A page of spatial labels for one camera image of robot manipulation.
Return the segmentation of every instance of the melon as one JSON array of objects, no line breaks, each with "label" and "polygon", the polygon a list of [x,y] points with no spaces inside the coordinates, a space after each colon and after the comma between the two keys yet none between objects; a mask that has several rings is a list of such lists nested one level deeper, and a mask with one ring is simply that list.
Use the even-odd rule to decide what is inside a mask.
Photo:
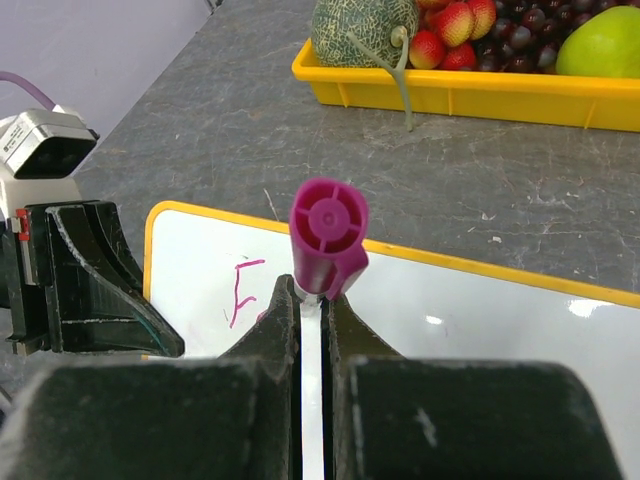
[{"label": "melon", "polygon": [[318,0],[311,46],[323,67],[384,68],[394,78],[413,129],[404,74],[409,43],[418,32],[415,0]]}]

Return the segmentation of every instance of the marker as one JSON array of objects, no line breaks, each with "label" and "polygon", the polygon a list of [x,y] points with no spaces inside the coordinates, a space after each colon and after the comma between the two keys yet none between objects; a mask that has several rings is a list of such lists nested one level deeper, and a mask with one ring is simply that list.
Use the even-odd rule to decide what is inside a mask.
[{"label": "marker", "polygon": [[300,305],[302,478],[324,480],[322,300],[344,294],[369,265],[362,246],[369,208],[355,188],[313,178],[289,214],[293,277]]}]

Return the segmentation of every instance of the tabletop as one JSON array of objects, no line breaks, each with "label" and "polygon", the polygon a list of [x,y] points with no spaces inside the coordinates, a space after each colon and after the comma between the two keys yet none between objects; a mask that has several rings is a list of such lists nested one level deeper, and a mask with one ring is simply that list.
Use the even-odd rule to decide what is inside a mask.
[{"label": "tabletop", "polygon": [[320,105],[291,73],[313,6],[224,2],[78,172],[138,260],[162,200],[287,221],[326,175],[364,193],[375,240],[639,290],[639,135]]}]

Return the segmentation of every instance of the yellow tray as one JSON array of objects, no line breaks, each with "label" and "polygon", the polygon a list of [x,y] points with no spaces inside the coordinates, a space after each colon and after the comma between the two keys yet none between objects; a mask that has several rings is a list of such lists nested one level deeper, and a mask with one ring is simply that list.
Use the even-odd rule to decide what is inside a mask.
[{"label": "yellow tray", "polygon": [[[404,110],[381,68],[327,68],[308,39],[293,62],[318,102]],[[514,73],[407,70],[414,112],[640,132],[640,80]]]}]

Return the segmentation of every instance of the melon stem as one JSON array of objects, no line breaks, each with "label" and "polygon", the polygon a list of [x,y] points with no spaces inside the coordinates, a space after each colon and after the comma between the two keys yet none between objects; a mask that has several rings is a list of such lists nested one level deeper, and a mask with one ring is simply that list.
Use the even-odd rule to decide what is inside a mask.
[{"label": "melon stem", "polygon": [[407,130],[413,130],[413,114],[411,113],[411,102],[409,100],[409,89],[407,88],[407,82],[405,80],[405,67],[407,66],[407,61],[409,60],[409,34],[407,33],[407,29],[404,26],[395,27],[391,31],[391,38],[389,39],[393,45],[396,45],[397,40],[400,39],[402,41],[402,54],[400,55],[400,60],[395,67],[391,67],[387,62],[382,60],[378,55],[372,52],[370,49],[365,47],[360,40],[352,33],[347,32],[347,38],[355,45],[355,47],[364,53],[367,57],[373,60],[379,67],[384,68],[389,75],[393,77],[396,84],[398,85],[398,89],[400,90],[400,95],[402,96],[402,103],[404,103],[404,112],[406,115],[406,124]]}]

